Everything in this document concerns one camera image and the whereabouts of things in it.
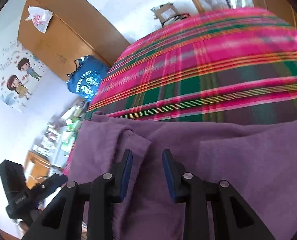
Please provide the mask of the purple fleece garment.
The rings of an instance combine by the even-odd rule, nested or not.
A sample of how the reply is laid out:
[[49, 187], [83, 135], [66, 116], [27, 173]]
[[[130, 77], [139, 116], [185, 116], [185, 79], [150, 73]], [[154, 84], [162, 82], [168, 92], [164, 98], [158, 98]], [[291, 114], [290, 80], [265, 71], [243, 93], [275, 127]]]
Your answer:
[[95, 113], [78, 134], [69, 180], [93, 181], [133, 152], [127, 197], [115, 208], [115, 239], [182, 239], [184, 206], [170, 198], [162, 165], [169, 149], [202, 180], [227, 180], [276, 239], [297, 232], [297, 120], [242, 126], [153, 122]]

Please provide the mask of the blue printed tote bag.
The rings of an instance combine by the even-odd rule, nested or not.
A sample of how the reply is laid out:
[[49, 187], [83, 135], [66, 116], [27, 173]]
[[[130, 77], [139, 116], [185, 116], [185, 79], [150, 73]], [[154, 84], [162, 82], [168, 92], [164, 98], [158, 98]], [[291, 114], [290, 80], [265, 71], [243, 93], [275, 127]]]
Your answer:
[[97, 94], [102, 80], [109, 72], [109, 67], [92, 55], [81, 57], [74, 61], [76, 70], [67, 74], [68, 90], [92, 102]]

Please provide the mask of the pink plaid tablecloth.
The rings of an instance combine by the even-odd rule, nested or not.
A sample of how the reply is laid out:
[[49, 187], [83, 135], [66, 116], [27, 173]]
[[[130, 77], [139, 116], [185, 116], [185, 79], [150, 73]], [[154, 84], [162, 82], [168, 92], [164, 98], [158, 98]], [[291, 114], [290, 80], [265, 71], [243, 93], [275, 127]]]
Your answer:
[[86, 116], [278, 124], [297, 119], [297, 30], [262, 8], [189, 17], [130, 45]]

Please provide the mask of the wooden wardrobe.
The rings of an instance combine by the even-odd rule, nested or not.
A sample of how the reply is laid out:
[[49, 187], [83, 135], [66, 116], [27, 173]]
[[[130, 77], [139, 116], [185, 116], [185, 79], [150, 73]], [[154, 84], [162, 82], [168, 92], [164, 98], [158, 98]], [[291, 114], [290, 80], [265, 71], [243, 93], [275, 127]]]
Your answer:
[[[29, 7], [53, 13], [45, 33], [27, 19]], [[76, 59], [93, 55], [111, 67], [129, 46], [122, 34], [87, 0], [26, 0], [18, 41], [64, 81], [76, 69]]]

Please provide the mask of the white paper on wardrobe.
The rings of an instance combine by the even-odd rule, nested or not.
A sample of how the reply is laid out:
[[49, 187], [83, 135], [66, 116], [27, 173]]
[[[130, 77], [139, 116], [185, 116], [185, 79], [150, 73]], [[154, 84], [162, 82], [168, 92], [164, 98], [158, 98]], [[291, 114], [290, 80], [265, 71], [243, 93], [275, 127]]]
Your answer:
[[53, 17], [53, 13], [49, 10], [33, 6], [28, 7], [28, 12], [29, 16], [25, 19], [25, 21], [32, 21], [36, 29], [45, 34]]

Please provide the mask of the brown cardboard box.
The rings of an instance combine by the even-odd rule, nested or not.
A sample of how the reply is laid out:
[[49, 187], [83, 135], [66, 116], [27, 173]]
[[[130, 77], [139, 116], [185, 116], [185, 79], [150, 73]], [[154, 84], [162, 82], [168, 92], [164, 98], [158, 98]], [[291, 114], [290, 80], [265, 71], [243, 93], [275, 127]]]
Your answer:
[[162, 27], [164, 27], [167, 22], [178, 20], [181, 17], [181, 13], [176, 9], [173, 3], [153, 7], [151, 11], [154, 13], [155, 19], [160, 21]]

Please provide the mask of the cartoon couple wall sticker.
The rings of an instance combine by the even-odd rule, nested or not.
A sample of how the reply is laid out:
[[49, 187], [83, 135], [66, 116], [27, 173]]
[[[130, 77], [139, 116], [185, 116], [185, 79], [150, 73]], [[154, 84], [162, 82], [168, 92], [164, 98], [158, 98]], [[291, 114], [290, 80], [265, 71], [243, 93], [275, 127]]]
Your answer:
[[15, 92], [18, 99], [29, 100], [32, 93], [27, 84], [30, 79], [39, 81], [42, 76], [31, 66], [31, 62], [27, 57], [22, 58], [17, 63], [17, 70], [19, 74], [13, 74], [8, 78], [6, 88], [11, 92]]

